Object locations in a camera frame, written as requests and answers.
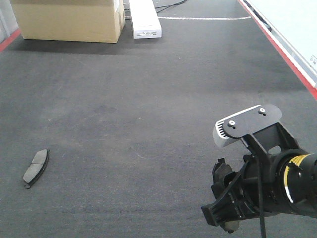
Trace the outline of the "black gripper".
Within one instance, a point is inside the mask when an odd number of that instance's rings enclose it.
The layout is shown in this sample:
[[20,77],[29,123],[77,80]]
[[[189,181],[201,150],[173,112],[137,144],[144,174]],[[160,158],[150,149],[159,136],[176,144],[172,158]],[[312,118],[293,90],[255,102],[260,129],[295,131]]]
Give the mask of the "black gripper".
[[[240,138],[250,151],[242,170],[243,187],[262,216],[305,213],[305,151],[277,122]],[[209,225],[220,226],[243,218],[238,182],[230,172],[211,186],[215,202],[201,207]]]

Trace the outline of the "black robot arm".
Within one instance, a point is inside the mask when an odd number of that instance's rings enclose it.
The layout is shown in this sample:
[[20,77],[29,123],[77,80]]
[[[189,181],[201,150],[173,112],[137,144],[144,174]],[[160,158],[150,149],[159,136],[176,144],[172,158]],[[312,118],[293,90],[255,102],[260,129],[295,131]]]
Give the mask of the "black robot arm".
[[249,150],[235,172],[219,159],[211,189],[215,202],[204,205],[208,224],[274,216],[279,213],[316,217],[317,156],[301,149],[280,123],[241,136]]

